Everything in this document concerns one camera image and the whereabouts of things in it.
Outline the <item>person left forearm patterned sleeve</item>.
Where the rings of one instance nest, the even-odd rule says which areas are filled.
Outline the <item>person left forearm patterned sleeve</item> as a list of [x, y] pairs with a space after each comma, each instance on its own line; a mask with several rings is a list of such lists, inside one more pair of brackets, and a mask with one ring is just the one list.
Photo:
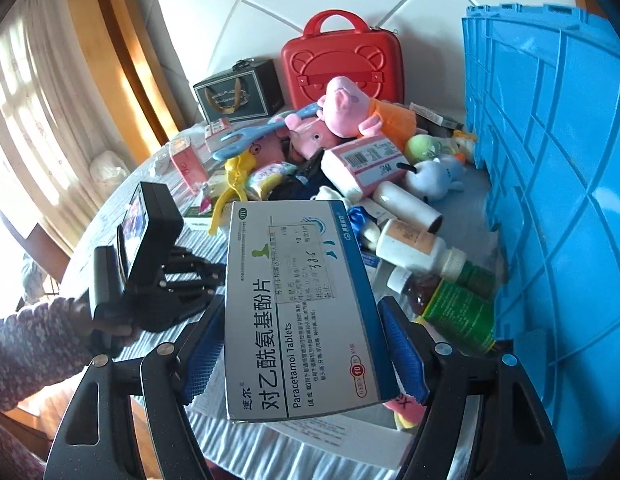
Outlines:
[[92, 354], [77, 321], [78, 304], [63, 297], [0, 318], [1, 412], [89, 363]]

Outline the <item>person left hand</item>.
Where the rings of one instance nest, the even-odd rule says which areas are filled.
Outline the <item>person left hand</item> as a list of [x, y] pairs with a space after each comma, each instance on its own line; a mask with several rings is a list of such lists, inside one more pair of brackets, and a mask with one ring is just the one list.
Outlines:
[[119, 337], [125, 346], [139, 339], [141, 331], [130, 324], [118, 323], [107, 318], [92, 318], [91, 310], [84, 302], [74, 301], [70, 306], [70, 323], [79, 337], [89, 340], [94, 332]]

